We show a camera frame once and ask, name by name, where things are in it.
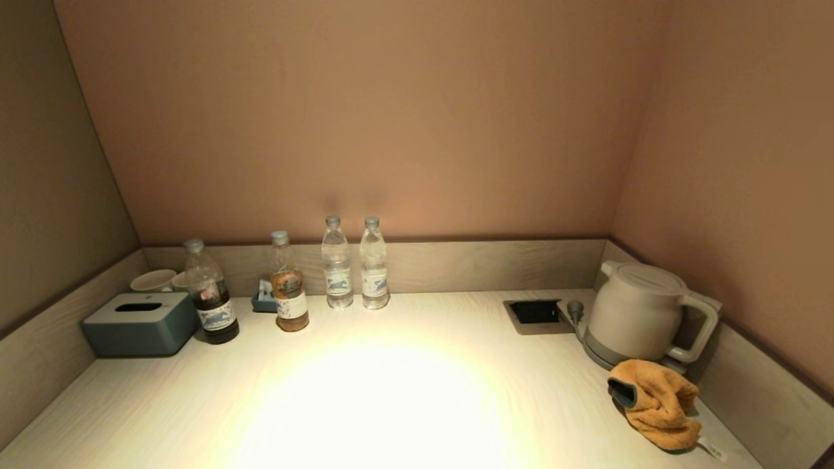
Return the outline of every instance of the clear water bottle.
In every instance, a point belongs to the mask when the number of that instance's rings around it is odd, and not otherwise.
[[[304,293],[304,276],[295,264],[293,249],[289,246],[286,231],[272,233],[272,291],[278,304],[278,327],[295,332],[307,327],[307,295]]]
[[[365,219],[365,232],[359,244],[362,255],[362,304],[369,310],[378,310],[388,304],[388,252],[379,231],[379,219]]]
[[[197,308],[206,341],[209,344],[228,342],[238,335],[240,326],[232,308],[223,271],[205,251],[202,240],[188,240],[184,246],[188,253],[185,259],[188,294]]]
[[[321,260],[324,263],[327,304],[331,308],[346,308],[354,302],[348,239],[342,233],[342,220],[338,215],[330,215],[324,222],[327,230],[321,241]]]

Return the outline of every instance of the orange towel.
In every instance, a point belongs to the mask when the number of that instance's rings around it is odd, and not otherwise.
[[[652,361],[623,361],[611,370],[608,390],[625,408],[625,417],[659,448],[677,451],[698,442],[701,424],[686,418],[698,388]]]

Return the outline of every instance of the dark brown beverage bottle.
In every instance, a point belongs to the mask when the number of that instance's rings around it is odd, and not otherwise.
[[[278,303],[278,327],[287,332],[302,330],[310,322],[304,276],[295,265],[286,231],[272,233],[270,261],[272,290]]]
[[[228,342],[237,337],[240,326],[223,272],[209,253],[205,252],[202,240],[186,241],[185,250],[188,253],[185,260],[188,294],[197,308],[206,341],[215,345]]]

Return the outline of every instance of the kettle lid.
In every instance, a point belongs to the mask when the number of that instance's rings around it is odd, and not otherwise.
[[[686,284],[677,275],[645,264],[621,264],[616,274],[627,284],[656,295],[680,295]]]

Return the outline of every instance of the electric kettle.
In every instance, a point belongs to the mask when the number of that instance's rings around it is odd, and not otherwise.
[[[583,337],[585,351],[594,361],[610,368],[632,358],[659,361],[670,356],[691,363],[701,356],[718,323],[721,303],[650,265],[608,260],[601,270],[608,280],[596,296]],[[689,350],[672,344],[683,319],[682,306],[706,315]]]

